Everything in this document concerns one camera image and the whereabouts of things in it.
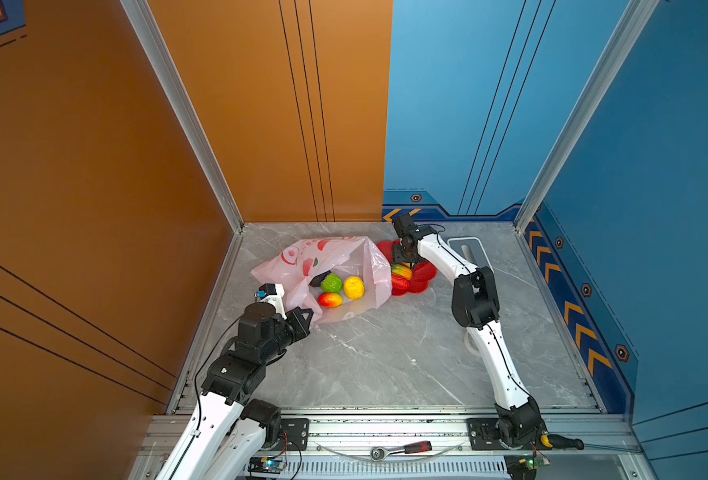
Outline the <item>aluminium corner post left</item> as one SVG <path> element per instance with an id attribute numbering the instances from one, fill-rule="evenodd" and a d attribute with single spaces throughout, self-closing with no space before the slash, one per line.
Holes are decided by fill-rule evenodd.
<path id="1" fill-rule="evenodd" d="M 123 10 L 166 95 L 189 145 L 231 229 L 244 230 L 244 220 L 204 127 L 175 65 L 151 6 L 142 0 L 121 0 Z"/>

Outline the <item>green circuit board left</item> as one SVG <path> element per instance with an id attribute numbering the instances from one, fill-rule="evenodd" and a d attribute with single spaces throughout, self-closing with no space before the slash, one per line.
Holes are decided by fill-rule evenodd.
<path id="1" fill-rule="evenodd" d="M 287 462 L 274 457 L 252 457 L 248 463 L 247 474 L 254 476 L 258 474 L 279 476 L 285 471 Z"/>

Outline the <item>yellow lemon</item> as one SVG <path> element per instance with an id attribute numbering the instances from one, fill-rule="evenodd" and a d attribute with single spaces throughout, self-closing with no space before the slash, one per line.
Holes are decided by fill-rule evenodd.
<path id="1" fill-rule="evenodd" d="M 364 281 L 357 276 L 350 276 L 343 282 L 344 295 L 349 300 L 358 300 L 366 292 Z"/>

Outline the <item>circuit board right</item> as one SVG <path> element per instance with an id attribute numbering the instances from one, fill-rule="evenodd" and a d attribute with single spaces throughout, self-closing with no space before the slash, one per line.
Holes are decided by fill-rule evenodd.
<path id="1" fill-rule="evenodd" d="M 504 460 L 512 480 L 535 480 L 538 471 L 551 464 L 544 456 L 505 457 Z"/>

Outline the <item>dark avocado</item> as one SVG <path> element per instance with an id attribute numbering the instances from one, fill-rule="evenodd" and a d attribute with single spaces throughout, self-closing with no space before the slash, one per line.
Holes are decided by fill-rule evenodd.
<path id="1" fill-rule="evenodd" d="M 309 282 L 309 285 L 310 285 L 311 287 L 314 287 L 314 288 L 320 288 L 322 282 L 323 282 L 323 281 L 327 278 L 327 276 L 330 275 L 330 274 L 331 274 L 330 271 L 325 271 L 325 272 L 323 272 L 323 273 L 320 273 L 320 274 L 316 275 L 315 277 L 313 277 L 313 278 L 311 279 L 311 281 Z"/>

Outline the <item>green bumpy fruit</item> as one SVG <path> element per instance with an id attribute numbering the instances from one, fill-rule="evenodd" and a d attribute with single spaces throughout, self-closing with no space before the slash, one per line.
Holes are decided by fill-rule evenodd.
<path id="1" fill-rule="evenodd" d="M 343 280 L 334 273 L 328 273 L 320 283 L 324 293 L 339 294 L 343 289 Z"/>

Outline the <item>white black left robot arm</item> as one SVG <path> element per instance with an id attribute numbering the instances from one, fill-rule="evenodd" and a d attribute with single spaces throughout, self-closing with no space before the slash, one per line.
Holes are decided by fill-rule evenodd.
<path id="1" fill-rule="evenodd" d="M 159 479 L 235 479 L 279 434 L 280 408 L 252 398 L 270 363 L 310 334 L 314 311 L 284 314 L 278 302 L 254 302 L 236 321 L 237 335 L 208 367 L 197 405 Z"/>

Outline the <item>aluminium corner post right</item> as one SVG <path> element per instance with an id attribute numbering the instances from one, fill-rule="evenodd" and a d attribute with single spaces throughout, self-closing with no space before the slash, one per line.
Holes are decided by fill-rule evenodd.
<path id="1" fill-rule="evenodd" d="M 626 5 L 513 222 L 518 234 L 534 218 L 658 4 L 633 0 Z"/>

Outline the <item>red handled ratchet wrench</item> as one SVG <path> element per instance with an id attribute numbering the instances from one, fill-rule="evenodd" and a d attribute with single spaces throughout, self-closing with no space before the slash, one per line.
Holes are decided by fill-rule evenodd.
<path id="1" fill-rule="evenodd" d="M 402 446 L 378 446 L 370 451 L 370 459 L 382 462 L 394 455 L 413 455 L 430 452 L 433 449 L 430 441 L 419 441 Z"/>

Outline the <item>white grey tissue box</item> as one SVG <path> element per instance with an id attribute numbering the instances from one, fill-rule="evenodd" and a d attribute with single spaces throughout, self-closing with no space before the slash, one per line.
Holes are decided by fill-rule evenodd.
<path id="1" fill-rule="evenodd" d="M 479 238 L 470 236 L 453 237 L 447 241 L 447 244 L 458 264 L 457 269 L 462 274 L 469 274 L 478 268 L 489 267 L 493 269 L 492 263 Z"/>

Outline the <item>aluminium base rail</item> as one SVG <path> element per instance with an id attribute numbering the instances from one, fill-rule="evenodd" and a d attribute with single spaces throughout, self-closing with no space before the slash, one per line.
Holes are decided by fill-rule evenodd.
<path id="1" fill-rule="evenodd" d="M 586 478 L 593 465 L 611 477 L 649 479 L 641 446 L 619 415 L 592 411 L 546 410 L 548 434 L 580 439 L 585 448 L 547 449 L 537 444 L 512 449 L 503 444 L 490 409 L 290 409 L 280 411 L 276 442 L 253 457 L 287 462 L 279 476 L 235 479 L 511 479 L 505 457 L 544 456 L 551 461 L 539 479 Z M 130 471 L 133 479 L 157 475 L 191 419 L 190 414 L 157 416 Z M 430 452 L 370 459 L 378 446 L 430 441 Z"/>

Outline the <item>yellow black screwdriver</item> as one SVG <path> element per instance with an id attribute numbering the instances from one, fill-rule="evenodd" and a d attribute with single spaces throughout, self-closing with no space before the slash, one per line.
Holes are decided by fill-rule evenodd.
<path id="1" fill-rule="evenodd" d="M 547 449 L 575 449 L 583 450 L 585 445 L 580 439 L 571 439 L 557 434 L 544 434 L 540 437 L 540 443 Z"/>

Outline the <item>pink plastic bag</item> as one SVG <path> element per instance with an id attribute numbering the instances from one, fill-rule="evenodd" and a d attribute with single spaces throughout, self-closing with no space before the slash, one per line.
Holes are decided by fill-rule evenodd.
<path id="1" fill-rule="evenodd" d="M 260 283 L 282 285 L 287 309 L 312 309 L 314 325 L 353 319 L 377 309 L 390 299 L 392 292 L 391 264 L 366 236 L 298 240 L 253 268 L 251 274 Z M 353 299 L 340 290 L 341 305 L 320 305 L 319 297 L 326 292 L 322 286 L 315 286 L 313 280 L 330 274 L 341 281 L 353 277 L 362 280 L 362 296 Z"/>

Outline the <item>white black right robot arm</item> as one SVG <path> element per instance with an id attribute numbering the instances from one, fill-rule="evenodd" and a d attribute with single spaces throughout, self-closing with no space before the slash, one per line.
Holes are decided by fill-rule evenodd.
<path id="1" fill-rule="evenodd" d="M 540 407 L 524 387 L 503 337 L 500 301 L 494 271 L 489 263 L 477 265 L 454 251 L 441 233 L 429 224 L 417 224 L 408 215 L 392 219 L 399 243 L 394 259 L 410 264 L 430 263 L 452 284 L 451 311 L 481 354 L 490 377 L 497 430 L 507 447 L 537 444 L 554 448 Z"/>

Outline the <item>aluminium corner post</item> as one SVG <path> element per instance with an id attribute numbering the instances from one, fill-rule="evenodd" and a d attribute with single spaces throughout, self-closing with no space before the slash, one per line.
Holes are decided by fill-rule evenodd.
<path id="1" fill-rule="evenodd" d="M 189 145 L 231 229 L 244 230 L 244 220 L 204 127 L 175 65 L 151 6 L 142 0 L 121 0 L 123 10 L 166 95 Z"/>
<path id="2" fill-rule="evenodd" d="M 626 5 L 513 222 L 518 234 L 534 218 L 658 4 L 633 0 Z"/>

